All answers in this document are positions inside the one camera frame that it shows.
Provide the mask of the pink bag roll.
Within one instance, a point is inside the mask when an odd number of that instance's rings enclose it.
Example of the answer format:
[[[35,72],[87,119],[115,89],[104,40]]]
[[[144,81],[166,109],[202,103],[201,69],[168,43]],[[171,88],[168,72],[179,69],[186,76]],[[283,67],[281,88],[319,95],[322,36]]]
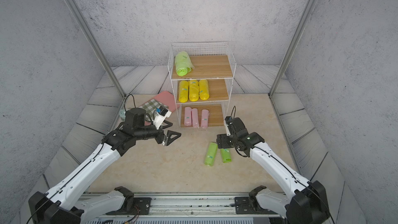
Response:
[[[209,110],[203,109],[201,112],[201,128],[206,129],[208,127]]]
[[[198,109],[193,108],[191,110],[191,115],[192,115],[192,126],[194,128],[199,128],[199,113],[198,113]]]
[[[192,108],[185,107],[184,108],[184,126],[190,127],[192,126]]]

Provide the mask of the yellow bag roll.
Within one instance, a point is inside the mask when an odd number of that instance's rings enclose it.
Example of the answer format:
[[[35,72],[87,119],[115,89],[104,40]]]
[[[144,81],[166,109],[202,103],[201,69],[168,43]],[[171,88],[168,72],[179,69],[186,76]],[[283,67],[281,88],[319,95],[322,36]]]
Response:
[[[189,80],[189,100],[196,102],[199,100],[200,87],[197,80]]]
[[[206,79],[199,81],[199,97],[202,101],[209,99],[209,84]]]
[[[181,80],[179,83],[178,100],[180,103],[185,103],[189,99],[189,82]]]

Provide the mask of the light green bag roll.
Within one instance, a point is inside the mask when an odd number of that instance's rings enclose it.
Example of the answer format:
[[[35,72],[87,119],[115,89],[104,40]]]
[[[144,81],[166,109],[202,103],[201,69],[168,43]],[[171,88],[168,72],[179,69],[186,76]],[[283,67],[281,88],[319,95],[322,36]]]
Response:
[[[179,52],[175,57],[175,70],[178,76],[186,76],[194,69],[194,65],[186,51]]]

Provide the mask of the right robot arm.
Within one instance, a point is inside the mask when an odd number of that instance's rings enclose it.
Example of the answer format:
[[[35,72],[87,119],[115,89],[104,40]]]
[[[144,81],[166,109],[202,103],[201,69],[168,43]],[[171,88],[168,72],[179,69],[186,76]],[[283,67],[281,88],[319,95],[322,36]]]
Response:
[[[291,224],[323,224],[332,220],[325,187],[300,175],[278,157],[256,132],[249,133],[240,118],[224,120],[225,134],[217,136],[219,148],[234,148],[245,158],[258,163],[281,187],[281,194],[259,186],[249,194],[256,213],[270,210]]]

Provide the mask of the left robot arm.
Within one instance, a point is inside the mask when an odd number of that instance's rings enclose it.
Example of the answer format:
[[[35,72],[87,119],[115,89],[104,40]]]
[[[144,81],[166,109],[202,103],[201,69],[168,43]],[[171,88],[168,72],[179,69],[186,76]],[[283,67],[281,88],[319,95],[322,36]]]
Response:
[[[29,200],[31,217],[35,224],[84,224],[104,214],[146,214],[149,199],[135,200],[134,194],[125,187],[81,201],[81,195],[115,161],[135,146],[137,141],[154,139],[168,146],[181,137],[181,133],[169,129],[167,121],[171,111],[160,107],[149,115],[142,108],[132,108],[125,113],[125,120],[106,136],[95,151],[73,172],[50,188],[46,193],[36,192]]]

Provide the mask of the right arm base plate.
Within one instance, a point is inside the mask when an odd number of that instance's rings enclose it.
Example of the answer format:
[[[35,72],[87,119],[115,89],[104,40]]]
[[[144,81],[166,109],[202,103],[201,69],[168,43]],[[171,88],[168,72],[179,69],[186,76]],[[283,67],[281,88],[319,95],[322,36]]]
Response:
[[[235,197],[234,198],[235,212],[238,215],[265,215],[271,214],[276,215],[275,212],[269,209],[261,208],[252,198],[250,197]]]

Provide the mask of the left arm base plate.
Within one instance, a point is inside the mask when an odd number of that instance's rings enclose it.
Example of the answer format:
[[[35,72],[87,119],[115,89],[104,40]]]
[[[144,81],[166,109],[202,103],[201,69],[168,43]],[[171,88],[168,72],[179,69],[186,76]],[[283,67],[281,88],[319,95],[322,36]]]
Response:
[[[106,213],[106,215],[148,215],[151,205],[151,198],[128,198],[124,201],[122,207],[117,211]]]

